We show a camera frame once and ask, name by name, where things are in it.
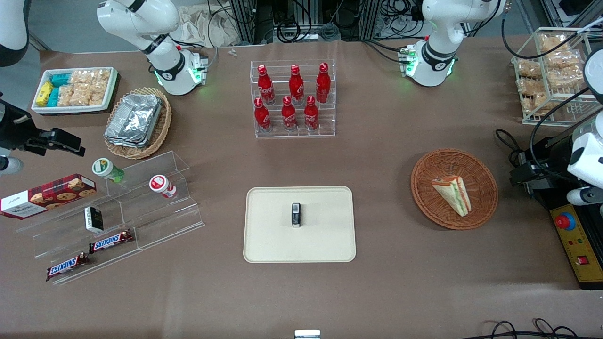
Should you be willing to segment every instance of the coca-cola bottle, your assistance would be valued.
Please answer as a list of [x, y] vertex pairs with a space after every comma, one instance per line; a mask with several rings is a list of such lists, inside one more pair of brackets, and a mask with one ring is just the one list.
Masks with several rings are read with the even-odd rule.
[[257, 67], [257, 73], [260, 77], [257, 79], [257, 86], [260, 89], [260, 95], [266, 105], [274, 104], [274, 86], [272, 85], [272, 79], [268, 76], [266, 66], [259, 65]]
[[291, 92], [291, 98], [293, 105], [301, 105], [304, 102], [303, 96], [303, 79], [300, 75], [300, 67], [298, 65], [291, 65], [291, 78], [289, 78], [289, 91]]
[[272, 131], [272, 124], [270, 123], [270, 116], [268, 109], [264, 107], [262, 98], [256, 98], [254, 100], [256, 106], [255, 116], [257, 121], [257, 129], [260, 133], [270, 133]]
[[306, 128], [308, 131], [313, 132], [318, 129], [318, 107], [316, 107], [316, 100], [312, 95], [308, 96], [306, 100], [306, 108], [303, 111], [304, 119], [306, 121]]
[[320, 64], [318, 76], [316, 77], [316, 100], [324, 104], [329, 99], [331, 89], [331, 77], [329, 76], [329, 65], [326, 62]]
[[283, 109], [280, 112], [283, 115], [285, 130], [295, 132], [297, 130], [297, 121], [295, 120], [295, 107], [291, 105], [290, 96], [285, 95], [283, 97]]

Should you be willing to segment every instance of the sandwich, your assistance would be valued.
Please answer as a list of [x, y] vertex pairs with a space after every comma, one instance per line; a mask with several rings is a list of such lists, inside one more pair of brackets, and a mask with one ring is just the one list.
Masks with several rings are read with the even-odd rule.
[[460, 176], [444, 176], [431, 180], [431, 185], [461, 217], [471, 212], [471, 202]]

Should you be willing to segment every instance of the brown table surface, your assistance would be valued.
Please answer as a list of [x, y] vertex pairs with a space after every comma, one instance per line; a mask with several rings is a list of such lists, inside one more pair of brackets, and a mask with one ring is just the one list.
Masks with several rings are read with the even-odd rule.
[[[286, 338], [318, 328], [324, 338], [459, 338], [488, 333], [491, 320], [532, 331], [534, 317], [603, 335], [603, 292], [577, 290], [547, 211], [508, 183], [510, 150], [494, 129], [526, 146], [531, 127], [519, 122], [511, 56], [500, 38], [466, 39], [454, 72], [435, 88], [402, 78], [393, 62], [361, 43], [235, 49], [238, 58], [221, 50], [206, 86], [169, 97], [174, 119], [157, 153], [174, 150], [191, 166], [189, 188], [206, 226], [55, 287], [44, 281], [48, 262], [33, 258], [33, 240], [15, 232], [26, 221], [1, 219], [0, 337]], [[257, 140], [250, 61], [321, 58], [337, 62], [337, 136]], [[139, 52], [42, 54], [42, 69], [89, 66], [119, 71], [118, 96], [157, 87]], [[39, 127], [81, 137], [86, 156], [16, 152], [25, 169], [0, 177], [0, 195], [70, 173], [91, 176], [90, 164], [101, 156], [120, 167], [135, 163], [106, 149], [106, 119], [37, 116]], [[480, 158], [499, 185], [498, 209], [479, 229], [439, 227], [412, 199], [415, 162], [447, 147]], [[352, 190], [356, 258], [247, 263], [247, 191], [315, 185]]]

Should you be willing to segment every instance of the round wicker basket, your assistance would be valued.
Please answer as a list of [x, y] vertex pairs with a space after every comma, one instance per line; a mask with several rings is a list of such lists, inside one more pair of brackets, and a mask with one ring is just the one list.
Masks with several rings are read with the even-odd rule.
[[[105, 144], [107, 145], [109, 151], [111, 151], [111, 153], [117, 156], [122, 156], [127, 159], [143, 159], [155, 153], [159, 149], [159, 147], [161, 147], [161, 144], [165, 141], [165, 138], [168, 135], [169, 125], [172, 122], [172, 107], [169, 105], [169, 101], [166, 98], [165, 94], [161, 93], [161, 91], [158, 89], [144, 87], [135, 89], [129, 94], [133, 93], [142, 95], [153, 94], [158, 98], [161, 98], [161, 100], [163, 101], [163, 105], [161, 107], [160, 112], [161, 115], [157, 120], [157, 125], [155, 125], [155, 131], [153, 131], [153, 136], [151, 137], [151, 142], [149, 143], [149, 146], [147, 146], [146, 148], [117, 146], [111, 144], [109, 141], [107, 141], [107, 139], [105, 139]], [[117, 107], [124, 98], [125, 95], [121, 99], [119, 99], [119, 101], [113, 107], [113, 110], [109, 115], [109, 120], [107, 121], [107, 126], [109, 126], [109, 124], [111, 123], [111, 119], [113, 119], [113, 115], [115, 115]]]
[[[463, 178], [472, 210], [458, 215], [432, 187], [431, 180], [448, 175]], [[488, 168], [471, 154], [442, 148], [425, 154], [411, 174], [412, 197], [433, 222], [454, 230], [468, 230], [486, 223], [498, 204], [498, 188]]]

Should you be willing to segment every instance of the emergency stop button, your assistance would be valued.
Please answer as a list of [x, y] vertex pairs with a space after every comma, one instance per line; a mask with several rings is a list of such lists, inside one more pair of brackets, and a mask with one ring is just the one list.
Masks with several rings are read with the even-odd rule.
[[576, 219], [570, 213], [563, 212], [555, 217], [555, 225], [562, 230], [573, 230], [576, 228]]

